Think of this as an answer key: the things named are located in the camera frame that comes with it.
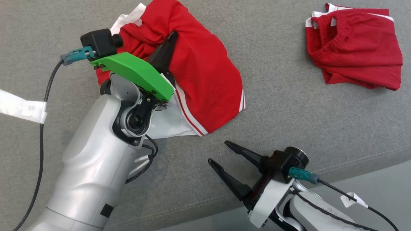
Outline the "white tape label long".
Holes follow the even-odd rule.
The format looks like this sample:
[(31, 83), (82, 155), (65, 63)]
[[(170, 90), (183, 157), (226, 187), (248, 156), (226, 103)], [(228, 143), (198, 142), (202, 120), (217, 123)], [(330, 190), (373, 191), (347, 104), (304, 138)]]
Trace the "white tape label long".
[(44, 124), (47, 118), (45, 101), (29, 101), (0, 90), (0, 113)]

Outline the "red Bulls shorts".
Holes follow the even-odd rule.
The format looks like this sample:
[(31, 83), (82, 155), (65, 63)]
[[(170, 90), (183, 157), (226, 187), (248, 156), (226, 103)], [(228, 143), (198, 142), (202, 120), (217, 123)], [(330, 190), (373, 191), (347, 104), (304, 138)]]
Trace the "red Bulls shorts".
[(398, 90), (403, 56), (389, 10), (330, 3), (325, 8), (305, 22), (307, 53), (325, 83)]

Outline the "white tape label small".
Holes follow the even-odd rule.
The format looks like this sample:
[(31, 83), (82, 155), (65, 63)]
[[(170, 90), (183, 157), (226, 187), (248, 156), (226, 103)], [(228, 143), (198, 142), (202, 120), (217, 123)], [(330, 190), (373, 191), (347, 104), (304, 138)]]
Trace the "white tape label small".
[(365, 207), (366, 209), (369, 208), (369, 206), (364, 202), (364, 200), (362, 200), (356, 193), (351, 192), (351, 193), (347, 193), (347, 195), (349, 197), (347, 197), (345, 195), (342, 195), (340, 197), (340, 199), (342, 200), (342, 203), (344, 204), (344, 206), (346, 208), (348, 208), (348, 207), (350, 207), (350, 206), (352, 206), (356, 203), (363, 206), (363, 207)]

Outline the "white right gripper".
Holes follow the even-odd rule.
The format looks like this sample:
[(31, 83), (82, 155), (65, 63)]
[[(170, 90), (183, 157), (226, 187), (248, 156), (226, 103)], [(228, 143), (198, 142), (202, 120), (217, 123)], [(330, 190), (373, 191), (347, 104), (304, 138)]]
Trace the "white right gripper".
[[(224, 144), (233, 152), (242, 155), (245, 159), (251, 162), (258, 168), (260, 174), (266, 174), (266, 162), (269, 160), (268, 156), (262, 156), (231, 141), (225, 141)], [(248, 197), (251, 193), (250, 186), (241, 183), (228, 174), (223, 167), (213, 159), (208, 159), (207, 162), (239, 201), (243, 201)], [(253, 194), (251, 195), (251, 199), (256, 200), (256, 202), (252, 208), (249, 209), (250, 212), (248, 215), (250, 222), (255, 227), (261, 228), (266, 224), (266, 220), (271, 219), (282, 229), (295, 228), (295, 220), (285, 218), (277, 211), (289, 194), (289, 190), (293, 187), (293, 183), (294, 179), (291, 179), (289, 183), (281, 183), (271, 178), (260, 178), (257, 181), (253, 187)]]

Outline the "grey fabric sofa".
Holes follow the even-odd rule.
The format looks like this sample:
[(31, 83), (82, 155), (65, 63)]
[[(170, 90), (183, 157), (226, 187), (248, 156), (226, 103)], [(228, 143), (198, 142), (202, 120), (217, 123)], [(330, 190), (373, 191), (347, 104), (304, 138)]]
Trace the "grey fabric sofa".
[[(0, 0), (0, 89), (41, 101), (60, 55), (150, 0)], [(387, 8), (403, 55), (397, 91), (327, 85), (307, 54), (304, 22), (326, 2)], [(241, 73), (246, 109), (203, 137), (157, 140), (153, 165), (125, 186), (105, 231), (155, 231), (242, 207), (212, 170), (243, 183), (255, 167), (224, 145), (262, 155), (295, 146), (329, 183), (411, 160), (411, 0), (181, 0), (217, 35)]]

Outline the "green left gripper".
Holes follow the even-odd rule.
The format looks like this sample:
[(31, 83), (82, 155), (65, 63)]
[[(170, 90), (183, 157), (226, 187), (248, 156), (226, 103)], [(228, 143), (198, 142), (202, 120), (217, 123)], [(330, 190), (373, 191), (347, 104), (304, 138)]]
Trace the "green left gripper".
[(91, 61), (90, 64), (103, 65), (101, 70), (116, 73), (150, 93), (154, 91), (154, 96), (160, 101), (170, 101), (175, 88), (163, 75), (170, 74), (169, 66), (178, 37), (178, 32), (172, 31), (154, 50), (147, 62), (128, 52), (123, 52), (102, 57)]

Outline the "red Bulls jersey white sleeves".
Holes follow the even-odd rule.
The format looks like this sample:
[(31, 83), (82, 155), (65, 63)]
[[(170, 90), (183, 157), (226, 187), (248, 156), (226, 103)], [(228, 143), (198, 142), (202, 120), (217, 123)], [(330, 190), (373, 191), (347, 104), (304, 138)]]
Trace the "red Bulls jersey white sleeves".
[(222, 41), (178, 0), (152, 0), (122, 14), (110, 28), (124, 41), (119, 52), (143, 60), (171, 32), (178, 38), (169, 70), (176, 91), (169, 108), (155, 112), (148, 135), (153, 139), (212, 133), (245, 109), (240, 71)]

